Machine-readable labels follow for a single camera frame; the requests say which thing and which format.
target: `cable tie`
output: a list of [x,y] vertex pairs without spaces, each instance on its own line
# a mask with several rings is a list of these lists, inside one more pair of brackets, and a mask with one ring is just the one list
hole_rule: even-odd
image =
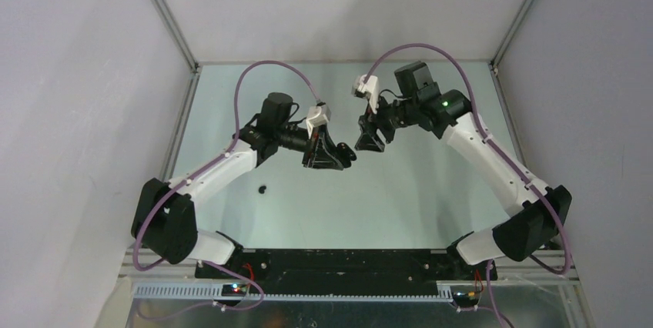
[[481,142],[482,142],[483,144],[486,144],[487,141],[489,141],[490,139],[493,139],[493,138],[494,138],[494,136],[492,135],[492,132],[488,132],[488,131],[486,131],[485,134],[487,134],[487,136],[481,140]]

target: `purple cable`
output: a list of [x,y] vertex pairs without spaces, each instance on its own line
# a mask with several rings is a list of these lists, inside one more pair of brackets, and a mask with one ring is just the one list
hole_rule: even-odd
[[[240,92],[240,85],[243,83],[243,80],[245,79],[245,75],[247,73],[254,69],[255,67],[259,65],[279,65],[282,66],[286,69],[289,69],[293,72],[295,72],[305,83],[308,85],[308,88],[310,88],[311,93],[313,93],[313,96],[315,97],[315,100],[318,102],[320,101],[320,97],[317,95],[317,92],[315,92],[315,89],[313,88],[313,85],[310,83],[308,78],[299,70],[295,69],[294,67],[286,64],[285,62],[281,61],[274,61],[274,60],[265,60],[265,61],[258,61],[254,62],[252,65],[248,66],[245,70],[243,70],[243,73],[240,74],[240,78],[238,78],[238,82],[236,83],[236,92],[233,95],[233,114],[236,117],[236,133],[233,135],[233,140],[229,144],[229,146],[225,149],[225,152],[231,152],[233,148],[236,146],[236,143],[238,142],[239,134],[240,134],[240,121],[238,118],[238,93]],[[206,170],[214,167],[214,165],[218,164],[224,159],[224,152],[221,153],[218,157],[215,159],[211,160],[209,163],[206,165],[202,166],[201,168],[197,169],[194,173],[188,176],[188,179],[194,180],[198,176],[201,176]],[[163,262],[163,258],[156,260],[154,263],[149,264],[148,266],[142,266],[139,263],[139,250],[142,245],[142,239],[143,236],[145,235],[145,231],[147,230],[147,227],[149,224],[152,222],[152,219],[154,219],[154,215],[161,209],[164,203],[178,190],[180,190],[184,185],[186,184],[186,181],[182,181],[176,186],[174,186],[171,190],[169,190],[155,205],[152,207],[152,211],[149,212],[147,217],[145,218],[145,221],[143,221],[143,224],[141,225],[138,234],[136,235],[136,243],[134,243],[134,250],[132,254],[132,261],[134,263],[134,268],[136,270],[145,272],[146,270],[150,270],[151,268],[159,265],[160,263]]]
[[485,266],[485,283],[487,284],[487,294],[490,295],[490,304],[492,304],[492,311],[494,311],[494,315],[497,317],[497,320],[499,321],[499,324],[501,326],[504,326],[504,324],[501,322],[501,312],[499,312],[499,308],[497,307],[497,302],[494,300],[494,293],[492,292],[492,283],[491,283],[491,273],[490,270],[492,270],[492,262],[494,260],[489,259],[487,261],[487,265]]
[[460,66],[460,64],[456,61],[456,59],[454,59],[453,56],[449,55],[443,49],[439,49],[438,47],[435,47],[434,45],[429,45],[427,43],[408,43],[406,45],[399,45],[391,49],[390,51],[384,53],[381,57],[378,58],[378,60],[375,61],[375,63],[370,68],[370,71],[365,76],[365,79],[363,80],[363,84],[367,83],[367,80],[370,78],[370,76],[372,76],[374,70],[376,70],[376,68],[380,65],[380,63],[383,62],[383,60],[385,60],[388,56],[394,54],[395,52],[399,52],[403,49],[411,49],[411,48],[430,49],[432,51],[441,54],[447,60],[449,60],[449,62],[451,62],[451,64],[454,65],[458,73],[460,73],[460,76],[463,78],[463,82],[465,83],[465,88],[467,88],[467,94],[469,95],[470,102],[471,102],[472,117],[474,119],[474,125],[476,126],[478,132],[483,137],[483,140],[487,142],[487,144],[508,164],[508,166],[510,166],[513,169],[513,171],[519,176],[522,182],[524,182],[524,185],[528,186],[528,188],[533,191],[533,193],[539,198],[539,200],[542,201],[544,207],[547,209],[549,214],[551,214],[555,226],[556,228],[558,228],[558,232],[560,233],[560,237],[562,239],[562,249],[564,250],[564,265],[562,269],[554,269],[544,264],[541,260],[539,260],[535,256],[531,256],[531,259],[533,259],[533,261],[535,261],[538,265],[542,266],[543,268],[545,268],[546,270],[548,270],[553,274],[558,274],[558,275],[566,274],[571,268],[571,254],[569,252],[569,241],[567,238],[567,232],[564,230],[562,221],[560,221],[560,217],[555,212],[555,209],[553,208],[549,200],[546,197],[544,197],[542,192],[540,192],[540,190],[535,185],[531,184],[531,180],[526,176],[526,173],[522,172],[521,169],[519,169],[519,167],[517,166],[517,164],[510,158],[510,156],[504,150],[502,150],[492,140],[492,138],[490,139],[488,138],[488,134],[485,132],[485,129],[481,128],[481,117],[478,115],[476,98],[474,97],[474,91],[472,91],[471,83],[469,82],[469,79],[467,78],[465,71]]
[[[451,306],[453,306],[456,310],[460,309],[460,311],[476,311],[476,310],[494,311],[493,309],[485,306],[476,306],[476,309],[473,307],[459,307],[455,301],[451,304]],[[505,316],[502,313],[499,313],[499,316],[501,317],[501,319],[504,320],[504,322],[508,324],[508,326],[510,326],[510,328],[514,328],[513,323],[507,318],[507,316]]]
[[210,261],[205,261],[204,263],[206,265],[209,265],[209,266],[212,266],[212,267],[218,269],[219,271],[221,271],[223,273],[229,274],[230,276],[233,276],[233,277],[235,277],[237,279],[241,279],[242,281],[248,283],[251,286],[254,286],[254,288],[256,288],[259,291],[260,298],[254,304],[249,305],[249,306],[245,306],[245,307],[227,306],[227,305],[223,305],[221,303],[217,303],[215,301],[202,301],[200,303],[195,303],[195,304],[193,304],[191,306],[187,306],[187,307],[181,309],[180,311],[177,311],[175,313],[165,315],[165,316],[145,316],[145,315],[143,315],[143,313],[141,313],[140,304],[139,304],[139,306],[136,308],[136,313],[143,320],[148,320],[150,322],[160,322],[162,320],[172,319],[174,317],[177,317],[177,316],[185,313],[186,311],[193,310],[193,309],[195,309],[197,307],[202,307],[202,306],[216,306],[216,307],[219,306],[221,309],[232,310],[232,311],[251,310],[251,309],[257,307],[258,305],[260,305],[263,302],[263,300],[265,299],[265,293],[263,292],[263,288],[261,288],[261,286],[259,286],[258,283],[254,282],[250,278],[247,278],[245,276],[241,276],[240,274],[234,273],[231,270],[225,268],[224,266],[221,266],[221,265],[218,265],[218,264],[215,264],[215,263],[211,263]]
[[[243,71],[243,73],[240,75],[240,78],[238,79],[238,82],[236,83],[236,92],[234,93],[234,96],[233,96],[233,114],[234,114],[235,120],[236,120],[236,133],[234,134],[233,140],[231,141],[229,146],[227,146],[227,148],[225,149],[225,152],[231,152],[233,150],[233,148],[236,146],[236,143],[238,142],[238,138],[239,138],[240,121],[239,121],[239,118],[238,118],[238,93],[240,92],[240,85],[243,83],[243,80],[245,79],[245,75],[250,70],[254,69],[255,67],[257,67],[259,65],[279,65],[279,66],[282,66],[282,67],[284,67],[286,69],[289,69],[289,70],[295,72],[306,83],[306,85],[308,85],[311,93],[313,93],[313,96],[315,97],[315,100],[317,100],[318,102],[320,101],[320,97],[317,95],[317,92],[313,88],[313,85],[310,83],[308,78],[302,72],[295,69],[291,65],[288,65],[285,62],[273,61],[273,60],[265,60],[265,61],[254,62],[252,65],[248,66]],[[206,165],[202,166],[201,168],[197,169],[195,172],[193,172],[191,175],[189,175],[187,179],[194,180],[198,176],[202,175],[206,170],[212,168],[214,165],[221,162],[224,158],[225,158],[225,155],[224,155],[224,152],[223,152],[219,156],[217,156],[215,159],[211,160],[211,162],[209,162]],[[154,263],[149,264],[148,266],[142,266],[139,263],[139,250],[140,250],[141,245],[142,245],[142,239],[143,239],[143,236],[145,235],[145,231],[147,230],[147,227],[152,222],[152,219],[154,219],[154,215],[159,211],[159,209],[161,209],[163,204],[166,203],[166,201],[170,198],[170,196],[172,196],[175,192],[177,192],[182,187],[184,187],[185,184],[186,184],[186,181],[183,180],[182,182],[180,182],[176,186],[172,187],[154,205],[154,207],[152,207],[152,210],[149,212],[149,214],[145,218],[145,221],[143,221],[143,224],[141,225],[141,227],[139,229],[139,232],[136,235],[136,242],[134,244],[133,254],[132,254],[132,261],[134,263],[134,268],[136,268],[136,270],[144,272],[146,270],[150,270],[150,269],[154,268],[155,266],[157,266],[157,265],[159,265],[160,263],[163,262],[163,258],[161,258],[161,259],[156,260]],[[242,280],[246,281],[248,284],[256,287],[256,289],[259,291],[259,294],[261,295],[260,299],[258,299],[251,306],[237,307],[237,306],[225,306],[225,305],[222,305],[221,306],[222,308],[227,309],[227,310],[235,310],[235,311],[249,310],[249,309],[253,309],[253,308],[257,307],[258,305],[260,305],[263,302],[263,300],[265,299],[265,293],[263,292],[263,289],[261,288],[261,286],[259,286],[256,282],[252,281],[251,279],[246,278],[244,276],[241,276],[238,273],[234,273],[231,270],[228,270],[227,268],[225,268],[224,266],[217,265],[217,264],[212,263],[210,261],[204,261],[204,263],[209,265],[209,266],[212,266],[212,267],[214,267],[214,268],[216,268],[218,270],[220,270],[223,273],[229,274],[230,276],[233,276],[233,277],[236,277],[238,279],[242,279]],[[180,310],[180,311],[178,311],[176,313],[173,313],[173,314],[168,315],[168,316],[161,316],[161,317],[152,317],[152,318],[150,318],[150,317],[143,316],[139,311],[138,311],[138,313],[145,320],[160,321],[160,320],[172,319],[175,316],[178,316],[179,314],[185,313],[186,311],[195,309],[197,307],[208,306],[208,305],[213,305],[213,301],[203,301],[201,303],[196,303],[196,304],[188,306],[188,307],[186,307],[186,308],[184,308],[184,309],[182,309],[182,310]]]

